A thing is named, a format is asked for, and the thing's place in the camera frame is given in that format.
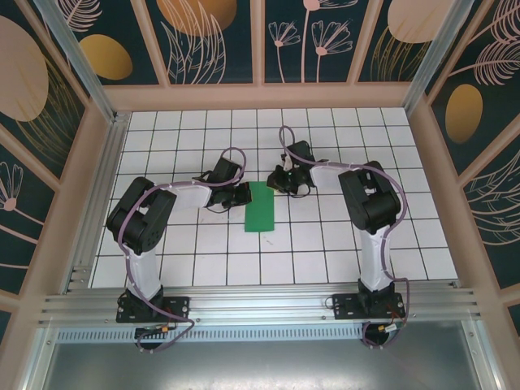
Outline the metal sheet panel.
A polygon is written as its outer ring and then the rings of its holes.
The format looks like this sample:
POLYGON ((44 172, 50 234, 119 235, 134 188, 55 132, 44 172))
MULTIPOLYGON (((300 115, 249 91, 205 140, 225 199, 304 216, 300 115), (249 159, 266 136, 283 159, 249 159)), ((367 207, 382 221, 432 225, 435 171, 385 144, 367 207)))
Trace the metal sheet panel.
POLYGON ((412 323, 384 349, 205 330, 154 355, 53 330, 34 368, 29 390, 510 390, 479 321, 412 323))

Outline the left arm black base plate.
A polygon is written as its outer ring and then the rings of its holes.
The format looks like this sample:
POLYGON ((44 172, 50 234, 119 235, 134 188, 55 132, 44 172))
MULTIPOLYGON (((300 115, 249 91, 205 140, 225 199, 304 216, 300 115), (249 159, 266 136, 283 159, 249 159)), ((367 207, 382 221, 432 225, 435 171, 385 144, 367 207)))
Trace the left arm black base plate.
MULTIPOLYGON (((168 314, 174 314, 183 318, 189 315, 188 297, 160 297, 153 299, 152 303, 168 314)), ((118 309, 115 321, 117 323, 166 323, 171 318, 153 310, 138 297, 124 294, 118 298, 118 309)))

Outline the green paper sheet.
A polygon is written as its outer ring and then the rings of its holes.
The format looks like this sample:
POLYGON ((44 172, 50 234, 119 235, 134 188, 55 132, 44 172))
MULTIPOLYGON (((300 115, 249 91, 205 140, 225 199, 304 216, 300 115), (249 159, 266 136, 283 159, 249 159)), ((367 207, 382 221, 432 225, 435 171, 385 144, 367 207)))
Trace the green paper sheet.
POLYGON ((245 232, 275 230, 275 195, 265 182, 250 182, 251 202, 245 207, 245 232))

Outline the aluminium side rail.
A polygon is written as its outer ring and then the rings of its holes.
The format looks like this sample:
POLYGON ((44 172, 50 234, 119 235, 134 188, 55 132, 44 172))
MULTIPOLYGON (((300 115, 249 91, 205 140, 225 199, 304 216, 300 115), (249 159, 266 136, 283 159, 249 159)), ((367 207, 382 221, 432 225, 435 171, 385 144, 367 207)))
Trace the aluminium side rail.
POLYGON ((119 157, 123 150, 131 116, 132 113, 129 111, 117 112, 115 119, 107 129, 93 181, 67 260, 67 270, 60 285, 59 293, 61 295, 69 292, 69 285, 74 282, 75 270, 80 271, 80 286, 87 288, 89 285, 89 272, 98 250, 98 242, 103 235, 103 224, 110 203, 111 189, 115 182, 119 157))

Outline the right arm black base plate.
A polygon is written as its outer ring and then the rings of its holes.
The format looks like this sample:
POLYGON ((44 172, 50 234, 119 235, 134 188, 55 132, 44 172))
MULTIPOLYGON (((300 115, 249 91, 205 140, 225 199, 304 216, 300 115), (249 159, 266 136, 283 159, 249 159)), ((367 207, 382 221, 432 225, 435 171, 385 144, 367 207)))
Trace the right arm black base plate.
POLYGON ((375 301, 357 293, 334 294, 332 310, 336 320, 388 319, 405 317, 405 304, 400 293, 375 301))

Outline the aluminium mounting rail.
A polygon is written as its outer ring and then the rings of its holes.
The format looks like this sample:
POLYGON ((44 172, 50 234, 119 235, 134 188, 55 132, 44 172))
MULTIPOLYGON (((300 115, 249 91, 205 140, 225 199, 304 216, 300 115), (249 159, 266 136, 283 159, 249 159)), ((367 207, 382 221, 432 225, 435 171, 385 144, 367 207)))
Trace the aluminium mounting rail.
MULTIPOLYGON (((355 283, 277 284, 167 288, 168 296, 190 299, 189 317, 200 325, 274 325, 331 323, 327 306, 336 293, 354 293, 355 283)), ((469 288, 446 281, 418 281, 396 290, 410 299, 409 320, 457 321, 482 314, 469 288)), ((116 288, 73 290, 45 297, 37 321, 43 327, 102 327, 115 325, 116 288)))

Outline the aluminium frame post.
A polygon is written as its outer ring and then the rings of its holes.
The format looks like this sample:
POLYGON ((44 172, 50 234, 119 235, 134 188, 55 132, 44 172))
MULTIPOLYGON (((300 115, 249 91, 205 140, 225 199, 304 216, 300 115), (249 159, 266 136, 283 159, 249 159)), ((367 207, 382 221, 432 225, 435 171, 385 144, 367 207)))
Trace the aluminium frame post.
POLYGON ((58 41, 60 47, 76 69, 83 85, 89 91, 91 98, 96 103, 105 120, 112 124, 115 122, 116 111, 111 105, 98 76, 91 68, 88 59, 80 48, 72 30, 67 26, 59 7, 54 0, 33 0, 43 20, 48 24, 50 31, 58 41))
POLYGON ((408 118, 413 114, 437 68, 453 45, 460 28, 470 14, 474 2, 475 0, 454 0, 452 6, 448 9, 448 13, 420 63, 402 102, 408 118))

